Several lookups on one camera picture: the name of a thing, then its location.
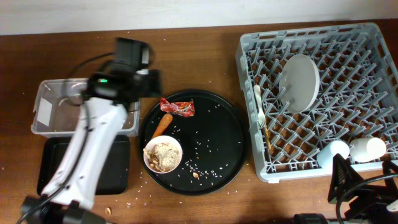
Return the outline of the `round black tray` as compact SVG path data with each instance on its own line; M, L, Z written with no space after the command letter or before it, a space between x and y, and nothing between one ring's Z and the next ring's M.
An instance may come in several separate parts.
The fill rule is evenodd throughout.
M228 100L205 90L185 90L168 96L167 101L193 101L195 115L175 115L166 136L176 139L183 151L176 169L158 174L145 168L163 188L182 195L204 195L230 183L246 160L248 131Z

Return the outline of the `grey plate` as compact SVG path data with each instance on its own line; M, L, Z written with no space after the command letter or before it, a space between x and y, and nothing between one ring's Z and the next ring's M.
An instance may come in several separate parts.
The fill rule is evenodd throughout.
M282 69L280 100L289 104L287 111L301 113L315 102L320 89L320 75L315 62L307 55L298 54L288 59Z

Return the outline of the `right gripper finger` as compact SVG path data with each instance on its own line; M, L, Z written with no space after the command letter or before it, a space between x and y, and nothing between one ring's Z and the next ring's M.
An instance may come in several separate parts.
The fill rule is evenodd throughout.
M328 202L337 204L343 194L361 182L363 178L351 167L341 154L333 157L332 177L328 193Z
M387 174L396 174L397 173L397 165L392 161L384 161L382 163L382 171L384 175ZM385 180L386 187L396 187L397 185L393 181L392 177Z

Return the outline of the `clear plastic bin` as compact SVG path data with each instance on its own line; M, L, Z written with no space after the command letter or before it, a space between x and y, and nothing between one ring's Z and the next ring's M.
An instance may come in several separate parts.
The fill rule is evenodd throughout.
M44 80L39 86L35 99L35 117L31 126L34 134L46 138L71 137L80 120L80 107L67 103L68 98L78 103L82 100L80 93L86 89L87 78ZM100 111L107 112L111 100L90 98L90 116ZM139 101L130 105L128 115L118 134L134 137L139 132Z

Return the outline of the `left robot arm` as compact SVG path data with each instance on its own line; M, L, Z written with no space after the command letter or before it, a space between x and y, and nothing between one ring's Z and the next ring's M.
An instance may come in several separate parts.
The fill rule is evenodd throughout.
M87 79L62 161L40 197L25 198L18 223L106 223L91 209L111 146L131 105L162 94L160 72L149 68L154 60L149 44L118 37L111 56Z

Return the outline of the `grey dishwasher rack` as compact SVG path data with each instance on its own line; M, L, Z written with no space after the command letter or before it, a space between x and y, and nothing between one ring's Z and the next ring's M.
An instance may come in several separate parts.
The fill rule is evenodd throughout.
M313 105L287 111L279 90L282 69L294 55L309 56L318 68L320 89ZM257 177L264 182L328 175L317 154L330 142L382 139L386 153L369 162L351 160L358 171L379 170L397 161L397 68L379 27L373 23L256 32L241 36L235 54L248 111ZM272 144L259 127L253 86Z

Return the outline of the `light blue cup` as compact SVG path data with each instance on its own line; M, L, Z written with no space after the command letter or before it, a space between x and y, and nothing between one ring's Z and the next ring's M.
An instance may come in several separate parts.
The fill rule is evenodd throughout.
M318 154L317 162L322 169L331 170L333 167L333 157L340 154L343 159L349 156L349 146L341 140L334 140L327 144Z

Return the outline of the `red snack wrapper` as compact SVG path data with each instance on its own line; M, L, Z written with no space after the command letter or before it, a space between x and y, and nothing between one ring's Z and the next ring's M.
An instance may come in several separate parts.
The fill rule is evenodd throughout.
M171 103L165 98L161 98L160 110L166 113L176 114L183 117L192 117L195 115L195 106L193 101Z

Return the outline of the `nut shell on table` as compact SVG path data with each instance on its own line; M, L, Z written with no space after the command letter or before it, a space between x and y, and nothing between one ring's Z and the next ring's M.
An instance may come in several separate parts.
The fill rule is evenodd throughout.
M105 213L111 215L111 209L109 207L105 208Z

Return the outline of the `white plastic fork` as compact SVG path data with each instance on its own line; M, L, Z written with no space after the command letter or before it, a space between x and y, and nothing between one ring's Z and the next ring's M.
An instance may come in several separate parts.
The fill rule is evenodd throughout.
M258 120L259 120L259 127L260 128L265 128L266 127L266 117L264 114L264 110L262 107L262 98L261 98L261 89L259 85L254 85L253 86L254 90L254 96L256 99L257 107L258 107Z

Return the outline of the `pink bowl of food scraps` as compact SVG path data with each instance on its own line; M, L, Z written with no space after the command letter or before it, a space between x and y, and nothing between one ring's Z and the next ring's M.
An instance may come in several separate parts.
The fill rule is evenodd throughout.
M183 156L180 143L170 136L151 139L142 152L146 167L158 174L166 174L176 169Z

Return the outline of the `white paper cup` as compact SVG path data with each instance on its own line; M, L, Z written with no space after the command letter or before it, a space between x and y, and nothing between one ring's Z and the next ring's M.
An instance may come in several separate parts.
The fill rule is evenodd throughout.
M350 142L350 155L356 162L369 162L383 156L387 151L386 143L380 138L360 138Z

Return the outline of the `orange carrot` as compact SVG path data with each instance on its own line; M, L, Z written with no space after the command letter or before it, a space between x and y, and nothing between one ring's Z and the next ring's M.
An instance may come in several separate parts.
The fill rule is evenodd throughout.
M154 134L152 135L152 139L161 136L163 132L168 128L170 123L173 120L173 116L171 114L165 114L162 119L160 120L156 130L154 131Z

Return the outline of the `black plastic bin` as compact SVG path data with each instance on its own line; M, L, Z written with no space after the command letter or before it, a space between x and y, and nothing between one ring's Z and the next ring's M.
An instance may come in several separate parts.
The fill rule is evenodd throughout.
M70 140L68 137L57 137L46 141L37 183L37 193L39 195L59 167ZM96 195L116 195L123 193L127 189L129 158L129 138L123 135L116 136L101 171Z

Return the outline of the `wooden chopstick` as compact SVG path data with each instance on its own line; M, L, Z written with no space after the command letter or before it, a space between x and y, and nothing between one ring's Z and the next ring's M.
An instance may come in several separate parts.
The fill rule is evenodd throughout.
M262 124L264 125L263 129L264 129L264 135L266 137L266 143L267 143L267 147L268 149L272 149L272 144L270 142L270 137L269 137L269 133L268 133L268 128L267 128L267 124L266 124L266 120L264 120L262 122Z

